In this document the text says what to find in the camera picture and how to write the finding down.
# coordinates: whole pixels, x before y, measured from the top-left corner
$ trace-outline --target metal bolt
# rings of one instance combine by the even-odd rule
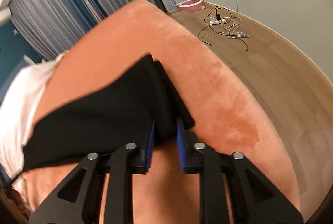
[[[202,150],[206,147],[206,145],[204,145],[202,142],[197,142],[194,144],[194,148]]]
[[[232,154],[232,156],[234,157],[234,159],[243,159],[244,155],[241,152],[235,152]]]
[[[88,159],[89,160],[95,160],[98,157],[97,153],[90,153],[88,154]]]
[[[126,144],[125,148],[127,150],[134,150],[137,147],[137,145],[135,143],[128,143]]]

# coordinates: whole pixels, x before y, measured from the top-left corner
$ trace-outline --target black garment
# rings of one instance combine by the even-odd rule
[[[24,171],[114,152],[143,137],[156,121],[155,144],[175,136],[175,118],[186,129],[190,113],[159,61],[146,55],[106,88],[73,101],[40,120],[23,148]]]

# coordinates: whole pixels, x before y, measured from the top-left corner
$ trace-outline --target white cloth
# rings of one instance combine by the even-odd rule
[[[0,107],[0,163],[10,178],[23,169],[22,147],[26,145],[32,121],[46,83],[63,57],[22,68],[10,85]],[[13,185],[22,193],[23,181]]]

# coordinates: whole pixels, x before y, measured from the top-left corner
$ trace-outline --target teal wall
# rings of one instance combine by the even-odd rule
[[[40,56],[32,49],[22,35],[14,35],[15,27],[11,21],[0,27],[0,87],[27,55],[34,62],[40,62]]]

